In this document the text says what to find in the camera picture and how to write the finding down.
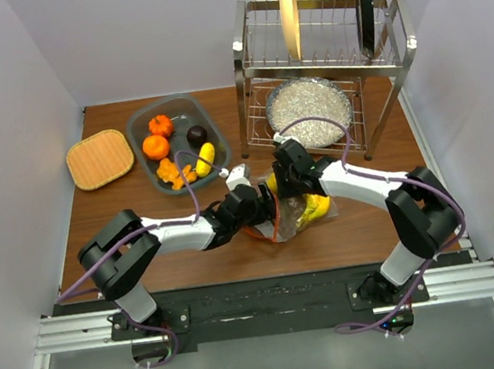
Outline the dark purple fake plum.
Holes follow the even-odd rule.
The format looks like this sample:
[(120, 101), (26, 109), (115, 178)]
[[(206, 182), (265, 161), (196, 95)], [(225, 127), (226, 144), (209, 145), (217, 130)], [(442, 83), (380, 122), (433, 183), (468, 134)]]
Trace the dark purple fake plum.
[(191, 147), (201, 147), (208, 141), (208, 132), (204, 127), (195, 125), (188, 129), (186, 139)]

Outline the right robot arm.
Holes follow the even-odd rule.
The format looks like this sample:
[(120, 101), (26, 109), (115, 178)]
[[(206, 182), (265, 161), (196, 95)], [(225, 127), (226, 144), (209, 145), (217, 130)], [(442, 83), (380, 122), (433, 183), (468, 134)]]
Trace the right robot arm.
[(394, 305), (405, 296), (406, 282), (462, 224), (460, 206), (427, 168), (383, 172), (330, 157), (316, 161), (294, 138), (278, 135), (274, 142), (279, 196), (349, 198), (388, 212), (399, 242), (370, 285), (385, 304)]

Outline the clear zip top bag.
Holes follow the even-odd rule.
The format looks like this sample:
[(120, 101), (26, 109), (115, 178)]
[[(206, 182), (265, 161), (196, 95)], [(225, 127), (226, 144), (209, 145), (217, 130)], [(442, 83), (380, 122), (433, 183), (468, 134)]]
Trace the clear zip top bag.
[[(257, 179), (257, 182), (261, 183), (263, 181), (264, 183), (266, 183), (266, 180), (271, 173), (272, 172), (269, 172), (267, 173), (267, 175), (261, 176)], [(331, 198), (330, 210), (324, 217), (321, 217), (318, 220), (313, 220), (304, 228), (298, 228), (296, 221), (301, 216), (305, 208), (306, 202), (304, 201), (303, 197), (306, 194), (289, 198), (279, 198), (277, 194), (274, 195), (277, 205), (276, 209), (279, 211), (278, 219), (275, 218), (267, 225), (245, 227), (244, 231), (249, 236), (252, 236), (255, 239), (268, 240), (276, 244), (285, 243), (285, 241), (292, 239), (295, 235), (301, 233), (308, 226), (319, 224), (326, 218), (336, 217), (339, 214), (336, 204)]]

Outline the orange fake fruit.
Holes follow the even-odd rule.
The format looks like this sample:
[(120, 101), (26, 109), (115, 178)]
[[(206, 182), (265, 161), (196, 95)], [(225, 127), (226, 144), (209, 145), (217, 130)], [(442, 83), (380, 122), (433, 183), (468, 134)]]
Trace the orange fake fruit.
[(168, 139), (161, 135), (149, 135), (143, 140), (142, 150), (144, 156), (152, 161), (161, 161), (170, 153)]

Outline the small orange fake pumpkin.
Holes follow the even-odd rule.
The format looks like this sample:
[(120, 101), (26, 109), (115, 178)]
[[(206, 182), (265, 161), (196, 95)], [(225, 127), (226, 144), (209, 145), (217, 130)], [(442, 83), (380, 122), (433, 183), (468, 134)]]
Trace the small orange fake pumpkin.
[(148, 129), (152, 135), (168, 138), (174, 133), (175, 127), (168, 115), (157, 115), (149, 120)]

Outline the orange fake food piece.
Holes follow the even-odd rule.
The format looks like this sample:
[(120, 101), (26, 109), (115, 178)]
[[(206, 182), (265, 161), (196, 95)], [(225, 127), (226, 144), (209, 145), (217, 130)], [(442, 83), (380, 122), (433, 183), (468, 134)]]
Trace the orange fake food piece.
[(174, 190), (182, 189), (186, 184), (192, 184), (198, 179), (198, 174), (190, 164), (184, 165), (180, 171), (177, 165), (168, 158), (163, 158), (159, 162), (157, 177), (165, 183), (170, 183)]

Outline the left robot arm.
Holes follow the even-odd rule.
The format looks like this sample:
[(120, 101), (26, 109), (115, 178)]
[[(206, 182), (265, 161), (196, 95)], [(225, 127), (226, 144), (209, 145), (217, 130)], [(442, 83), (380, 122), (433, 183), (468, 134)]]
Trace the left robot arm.
[(236, 186), (198, 216), (157, 220), (124, 209), (80, 249), (79, 263), (103, 297), (130, 317), (133, 330), (153, 336), (162, 315), (140, 280), (155, 256), (215, 249), (245, 227), (274, 220), (276, 211), (275, 195), (263, 183)]

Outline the yellow fake corn cob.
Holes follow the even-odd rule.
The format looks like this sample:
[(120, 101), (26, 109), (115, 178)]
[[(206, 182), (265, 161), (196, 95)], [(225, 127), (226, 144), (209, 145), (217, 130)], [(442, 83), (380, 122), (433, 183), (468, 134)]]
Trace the yellow fake corn cob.
[(199, 150), (199, 157), (195, 165), (195, 173), (200, 178), (205, 178), (209, 175), (215, 161), (215, 147), (211, 142), (204, 143)]

